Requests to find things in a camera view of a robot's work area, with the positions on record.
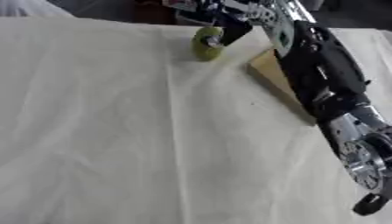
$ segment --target wooden block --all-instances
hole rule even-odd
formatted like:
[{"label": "wooden block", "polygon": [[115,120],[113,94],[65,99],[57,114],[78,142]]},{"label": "wooden block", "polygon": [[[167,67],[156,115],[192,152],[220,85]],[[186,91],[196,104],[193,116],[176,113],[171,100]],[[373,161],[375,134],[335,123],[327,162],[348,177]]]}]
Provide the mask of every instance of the wooden block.
[{"label": "wooden block", "polygon": [[309,125],[315,125],[315,120],[310,116],[297,100],[284,72],[277,62],[274,50],[269,49],[248,63],[248,74],[259,84],[267,88],[276,98],[284,103],[298,118]]}]

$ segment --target white tablecloth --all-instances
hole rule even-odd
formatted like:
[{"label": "white tablecloth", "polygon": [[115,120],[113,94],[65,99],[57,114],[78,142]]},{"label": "white tablecloth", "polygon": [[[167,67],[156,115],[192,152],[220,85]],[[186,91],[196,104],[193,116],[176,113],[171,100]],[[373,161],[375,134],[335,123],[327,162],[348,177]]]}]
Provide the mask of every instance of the white tablecloth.
[{"label": "white tablecloth", "polygon": [[[315,127],[244,73],[256,29],[214,62],[195,28],[0,20],[0,223],[390,223]],[[392,48],[338,30],[392,117]]]}]

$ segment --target silver metal part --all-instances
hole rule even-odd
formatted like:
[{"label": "silver metal part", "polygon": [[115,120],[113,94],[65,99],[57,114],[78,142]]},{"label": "silver metal part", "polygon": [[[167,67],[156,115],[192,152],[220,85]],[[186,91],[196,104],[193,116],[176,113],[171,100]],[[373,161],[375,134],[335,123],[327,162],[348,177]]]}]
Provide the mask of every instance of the silver metal part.
[{"label": "silver metal part", "polygon": [[262,26],[281,57],[284,57],[292,47],[294,21],[316,22],[298,0],[269,0],[262,1],[262,5],[266,9],[265,11],[274,12],[274,23],[264,22]]},{"label": "silver metal part", "polygon": [[359,185],[371,193],[382,193],[391,170],[385,158],[374,145],[366,141],[369,134],[386,136],[389,126],[372,106],[357,108],[330,122],[330,128],[339,144],[339,159]]}]

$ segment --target black plastic part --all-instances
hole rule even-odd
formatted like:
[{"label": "black plastic part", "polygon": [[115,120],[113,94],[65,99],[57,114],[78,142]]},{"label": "black plastic part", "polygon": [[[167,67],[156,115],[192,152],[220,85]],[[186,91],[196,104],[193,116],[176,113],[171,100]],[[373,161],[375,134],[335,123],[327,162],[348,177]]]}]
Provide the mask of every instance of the black plastic part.
[{"label": "black plastic part", "polygon": [[375,214],[380,211],[388,202],[389,199],[381,195],[370,193],[354,206],[353,211],[361,216]]},{"label": "black plastic part", "polygon": [[220,43],[224,46],[233,44],[237,39],[240,39],[253,29],[250,23],[239,21],[226,13],[222,13],[219,16],[216,25],[223,27]]},{"label": "black plastic part", "polygon": [[[280,65],[309,114],[324,122],[369,103],[366,81],[356,62],[336,37],[318,24],[294,22],[294,40]],[[334,97],[315,102],[328,88]]]}]

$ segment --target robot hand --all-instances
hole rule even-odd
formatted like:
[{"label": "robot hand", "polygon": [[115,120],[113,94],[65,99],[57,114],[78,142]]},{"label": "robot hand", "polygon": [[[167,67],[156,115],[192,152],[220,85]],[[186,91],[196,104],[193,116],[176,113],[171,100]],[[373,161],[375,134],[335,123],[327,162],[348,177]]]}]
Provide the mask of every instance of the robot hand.
[{"label": "robot hand", "polygon": [[352,179],[369,191],[354,211],[380,210],[392,198],[392,128],[367,98],[370,81],[346,48],[297,0],[250,2],[242,13],[220,8],[223,30],[201,38],[203,44],[228,46],[251,24],[262,25],[298,100]]}]

